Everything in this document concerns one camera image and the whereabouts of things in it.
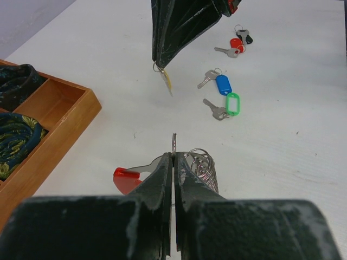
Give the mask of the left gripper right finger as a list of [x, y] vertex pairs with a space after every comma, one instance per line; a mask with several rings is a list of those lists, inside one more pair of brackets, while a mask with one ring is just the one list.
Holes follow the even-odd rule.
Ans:
[[340, 259], [329, 225], [308, 200], [228, 200], [175, 155], [177, 250], [183, 259]]

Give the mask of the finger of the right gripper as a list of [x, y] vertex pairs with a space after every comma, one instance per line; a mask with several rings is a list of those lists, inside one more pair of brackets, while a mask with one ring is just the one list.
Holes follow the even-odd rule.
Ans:
[[235, 1], [160, 0], [159, 65], [166, 67], [185, 46], [235, 11]]
[[161, 29], [163, 26], [163, 17], [165, 16], [165, 7], [163, 1], [151, 0], [152, 11], [152, 60], [158, 61], [158, 49], [161, 38]]

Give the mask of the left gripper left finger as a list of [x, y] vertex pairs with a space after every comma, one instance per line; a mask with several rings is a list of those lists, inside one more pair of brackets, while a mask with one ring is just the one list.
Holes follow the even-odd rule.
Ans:
[[166, 259], [172, 157], [125, 196], [24, 200], [1, 232], [1, 259]]

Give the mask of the key with yellow tag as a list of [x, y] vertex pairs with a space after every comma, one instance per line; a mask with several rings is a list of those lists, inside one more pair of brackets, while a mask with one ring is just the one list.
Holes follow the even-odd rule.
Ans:
[[164, 68], [157, 66], [155, 62], [153, 63], [152, 69], [154, 72], [160, 73], [163, 81], [165, 82], [166, 87], [168, 88], [169, 94], [173, 97], [172, 84], [168, 73], [165, 71]]

